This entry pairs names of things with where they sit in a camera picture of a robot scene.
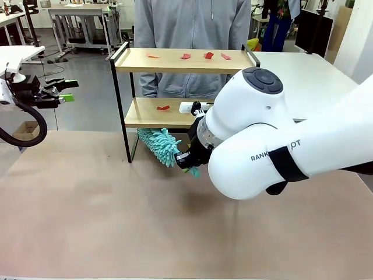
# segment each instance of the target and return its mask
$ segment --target table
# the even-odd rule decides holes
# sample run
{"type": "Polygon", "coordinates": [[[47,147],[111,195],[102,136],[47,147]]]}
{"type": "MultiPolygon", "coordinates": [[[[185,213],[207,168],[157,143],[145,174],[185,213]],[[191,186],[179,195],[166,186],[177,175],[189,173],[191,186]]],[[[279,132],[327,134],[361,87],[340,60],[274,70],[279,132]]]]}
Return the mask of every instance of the table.
{"type": "Polygon", "coordinates": [[[45,50],[42,45],[34,47],[33,45],[5,45],[0,47],[0,75],[3,75],[8,63],[13,57],[22,57],[23,62],[26,62],[33,56],[45,50]]]}
{"type": "Polygon", "coordinates": [[[24,42],[21,27],[20,27],[19,22],[18,22],[19,17],[24,16],[24,15],[25,15],[25,13],[13,13],[9,16],[6,16],[5,13],[0,13],[0,28],[4,27],[6,38],[8,39],[8,43],[9,43],[10,46],[12,45],[12,41],[10,40],[10,36],[9,36],[7,26],[11,25],[12,23],[15,23],[16,26],[17,26],[18,34],[19,34],[19,37],[21,39],[22,45],[26,45],[26,43],[24,42]]]}
{"type": "Polygon", "coordinates": [[[2,274],[372,278],[373,195],[356,174],[321,174],[277,197],[234,201],[214,188],[206,166],[195,179],[142,143],[128,164],[122,141],[119,133],[49,131],[26,149],[0,180],[2,274]]]}
{"type": "Polygon", "coordinates": [[[61,44],[66,44],[68,47],[100,48],[102,50],[104,48],[107,48],[109,58],[112,54],[112,49],[122,43],[120,30],[118,30],[117,28],[119,23],[108,4],[87,3],[83,4],[83,6],[66,6],[65,4],[53,4],[52,7],[46,9],[48,10],[54,36],[58,44],[58,49],[60,52],[59,57],[62,57],[66,54],[62,51],[61,44]],[[53,16],[55,17],[56,26],[53,23],[53,16]],[[73,43],[72,41],[70,41],[70,39],[74,38],[75,35],[75,33],[72,31],[72,28],[74,26],[74,23],[72,21],[73,16],[80,18],[79,23],[82,25],[82,32],[84,35],[85,43],[73,43]],[[102,20],[106,42],[105,44],[94,42],[94,38],[97,35],[97,29],[94,23],[95,16],[98,16],[102,20]]]}
{"type": "Polygon", "coordinates": [[[261,29],[261,25],[263,23],[269,23],[269,16],[266,18],[266,19],[262,19],[262,15],[255,15],[252,17],[252,33],[255,31],[256,29],[256,38],[259,38],[259,31],[261,29]]]}
{"type": "Polygon", "coordinates": [[[304,120],[328,110],[357,84],[317,54],[255,52],[261,67],[283,82],[291,116],[304,120]]]}
{"type": "MultiPolygon", "coordinates": [[[[135,141],[132,150],[129,148],[128,137],[126,132],[126,122],[123,114],[122,101],[120,95],[120,89],[118,84],[117,71],[129,72],[129,78],[131,81],[132,89],[132,104],[130,111],[131,117],[131,127],[136,127],[141,123],[140,127],[152,127],[152,128],[163,128],[172,127],[175,129],[184,129],[186,125],[192,125],[193,118],[188,114],[180,114],[178,116],[178,124],[170,125],[170,120],[168,118],[162,117],[158,120],[152,120],[147,118],[146,122],[141,120],[144,115],[149,116],[147,110],[149,107],[139,107],[139,104],[134,102],[135,93],[135,83],[133,81],[133,72],[148,72],[148,73],[197,73],[197,74],[235,74],[239,70],[248,67],[260,67],[261,63],[256,58],[251,50],[248,49],[247,45],[242,45],[242,50],[214,50],[213,59],[204,59],[204,54],[209,52],[209,50],[184,50],[184,49],[162,49],[162,48],[129,48],[129,43],[125,42],[110,58],[110,67],[112,78],[114,81],[115,95],[117,97],[117,105],[119,111],[119,117],[121,119],[121,127],[123,132],[124,144],[127,154],[127,160],[129,163],[132,162],[133,156],[136,151],[136,146],[138,139],[135,141]],[[181,59],[183,53],[191,54],[190,59],[181,59]],[[221,53],[229,55],[232,59],[225,60],[221,53]],[[159,58],[148,57],[148,54],[157,56],[159,58]]],[[[178,99],[173,103],[173,106],[179,108],[181,102],[185,99],[178,99]]],[[[153,110],[156,109],[156,104],[158,106],[163,104],[163,101],[156,99],[152,102],[153,110]]],[[[161,114],[152,114],[151,116],[162,116],[161,114]]]]}

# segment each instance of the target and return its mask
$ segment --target shelf board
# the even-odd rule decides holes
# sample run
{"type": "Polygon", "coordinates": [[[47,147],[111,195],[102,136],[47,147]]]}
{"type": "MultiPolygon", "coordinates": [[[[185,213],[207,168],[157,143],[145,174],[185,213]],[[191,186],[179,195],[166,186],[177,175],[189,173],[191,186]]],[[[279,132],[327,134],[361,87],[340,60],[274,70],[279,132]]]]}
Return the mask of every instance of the shelf board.
{"type": "Polygon", "coordinates": [[[127,128],[190,128],[195,117],[192,114],[179,112],[181,102],[213,102],[212,99],[185,98],[146,98],[137,97],[132,100],[125,117],[127,128]],[[158,111],[157,106],[170,108],[158,111]]]}
{"type": "Polygon", "coordinates": [[[235,74],[241,69],[255,66],[246,51],[237,50],[185,50],[174,48],[127,48],[118,58],[115,67],[124,72],[147,73],[194,73],[194,74],[235,74]],[[212,59],[204,54],[214,53],[212,59]],[[150,55],[160,58],[149,58],[150,55]],[[190,59],[181,59],[184,53],[190,59]],[[225,60],[221,54],[231,57],[225,60]]]}

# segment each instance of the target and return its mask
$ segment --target yellow object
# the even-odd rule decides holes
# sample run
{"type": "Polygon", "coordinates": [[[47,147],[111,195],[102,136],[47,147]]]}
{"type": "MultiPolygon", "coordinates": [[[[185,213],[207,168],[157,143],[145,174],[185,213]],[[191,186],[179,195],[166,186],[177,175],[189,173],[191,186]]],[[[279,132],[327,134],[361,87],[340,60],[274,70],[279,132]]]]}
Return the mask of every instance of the yellow object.
{"type": "Polygon", "coordinates": [[[258,38],[250,39],[247,41],[247,46],[250,48],[251,51],[255,51],[256,46],[259,43],[258,38]]]}

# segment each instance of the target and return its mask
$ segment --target white wall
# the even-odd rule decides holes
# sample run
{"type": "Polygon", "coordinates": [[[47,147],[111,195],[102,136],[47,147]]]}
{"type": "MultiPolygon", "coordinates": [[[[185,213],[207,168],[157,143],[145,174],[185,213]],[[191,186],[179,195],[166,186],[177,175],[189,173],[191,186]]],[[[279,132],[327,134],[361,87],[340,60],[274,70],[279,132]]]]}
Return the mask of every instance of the white wall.
{"type": "Polygon", "coordinates": [[[361,83],[373,74],[373,1],[356,0],[334,66],[361,83]]]}
{"type": "MultiPolygon", "coordinates": [[[[346,3],[346,0],[335,0],[334,2],[332,0],[329,0],[328,2],[328,7],[327,9],[329,10],[328,12],[325,13],[325,16],[335,19],[338,11],[339,11],[339,6],[343,5],[346,3]]],[[[309,0],[307,4],[307,10],[315,12],[318,8],[321,8],[320,0],[309,0]]]]}
{"type": "MultiPolygon", "coordinates": [[[[51,0],[52,5],[58,4],[59,0],[51,0]]],[[[119,25],[121,29],[130,29],[135,21],[135,3],[133,0],[119,0],[121,5],[120,11],[120,19],[119,25]]],[[[33,21],[35,28],[44,28],[50,27],[52,28],[51,21],[49,19],[49,15],[47,10],[40,8],[40,3],[38,4],[39,13],[36,15],[31,15],[31,19],[33,21]]],[[[26,22],[23,19],[23,27],[27,27],[26,22]]]]}
{"type": "Polygon", "coordinates": [[[353,72],[351,78],[357,82],[362,83],[370,75],[373,74],[373,25],[368,34],[367,40],[359,60],[356,63],[355,71],[353,72]]]}

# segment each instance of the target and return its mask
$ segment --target black cable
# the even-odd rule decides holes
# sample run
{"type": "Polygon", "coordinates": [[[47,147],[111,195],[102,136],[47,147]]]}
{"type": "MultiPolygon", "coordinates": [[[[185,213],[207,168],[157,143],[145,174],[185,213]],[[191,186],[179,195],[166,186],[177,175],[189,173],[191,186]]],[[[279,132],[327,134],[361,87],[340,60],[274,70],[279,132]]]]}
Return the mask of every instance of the black cable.
{"type": "Polygon", "coordinates": [[[53,108],[54,111],[54,119],[56,120],[56,130],[58,130],[58,121],[57,121],[57,116],[56,116],[56,109],[53,108]]]}
{"type": "Polygon", "coordinates": [[[56,66],[56,67],[62,68],[62,70],[59,71],[59,72],[49,73],[49,74],[46,74],[46,75],[45,75],[45,73],[44,73],[43,76],[39,76],[39,77],[37,77],[37,78],[47,77],[47,76],[51,76],[51,75],[55,75],[55,74],[59,74],[59,73],[62,73],[62,72],[65,70],[65,68],[62,67],[62,66],[59,66],[59,65],[57,65],[57,64],[53,64],[53,65],[56,66]]]}
{"type": "Polygon", "coordinates": [[[47,48],[51,48],[51,47],[57,47],[57,45],[56,45],[56,44],[53,44],[53,45],[46,46],[44,51],[46,51],[47,48]]]}
{"type": "MultiPolygon", "coordinates": [[[[7,69],[5,69],[5,73],[4,73],[5,83],[8,87],[8,89],[10,90],[10,93],[12,94],[12,96],[15,96],[14,91],[12,90],[11,86],[8,83],[8,80],[6,79],[6,72],[7,72],[7,69]]],[[[17,138],[14,138],[13,136],[9,135],[5,130],[0,128],[0,138],[3,139],[5,142],[11,144],[11,145],[18,146],[18,147],[32,147],[32,146],[35,146],[35,145],[41,143],[46,138],[47,131],[48,131],[48,127],[47,127],[47,123],[46,123],[45,119],[34,108],[32,108],[32,107],[30,107],[26,104],[23,104],[22,102],[18,101],[15,98],[14,98],[14,101],[15,101],[15,105],[18,108],[20,108],[21,110],[29,113],[31,116],[33,116],[35,118],[35,120],[37,121],[37,123],[39,125],[39,128],[40,128],[39,134],[32,140],[23,141],[23,140],[19,140],[17,138]]]]}
{"type": "Polygon", "coordinates": [[[251,11],[251,16],[254,14],[254,12],[256,11],[256,9],[260,8],[260,4],[256,4],[255,5],[255,8],[251,11]]]}
{"type": "MultiPolygon", "coordinates": [[[[44,80],[45,80],[46,74],[45,74],[45,70],[44,70],[44,64],[43,64],[41,58],[40,58],[40,62],[41,62],[41,65],[43,66],[43,74],[44,74],[44,80]]],[[[56,120],[56,129],[58,130],[58,121],[57,121],[56,109],[55,108],[53,108],[53,112],[54,112],[54,119],[56,120]]]]}
{"type": "Polygon", "coordinates": [[[66,25],[68,26],[68,28],[73,31],[74,33],[78,34],[79,37],[83,38],[84,37],[84,32],[83,32],[83,29],[82,27],[70,27],[70,25],[66,22],[66,25]]]}
{"type": "Polygon", "coordinates": [[[50,57],[50,56],[52,56],[52,55],[55,55],[55,54],[57,54],[57,53],[59,53],[59,50],[58,50],[58,51],[56,51],[55,53],[52,53],[52,54],[48,54],[48,55],[45,55],[44,57],[50,57]]]}
{"type": "Polygon", "coordinates": [[[120,30],[119,30],[119,17],[120,17],[119,11],[115,11],[116,21],[117,21],[117,32],[116,32],[116,34],[117,34],[118,36],[121,35],[121,34],[120,34],[120,30]]]}

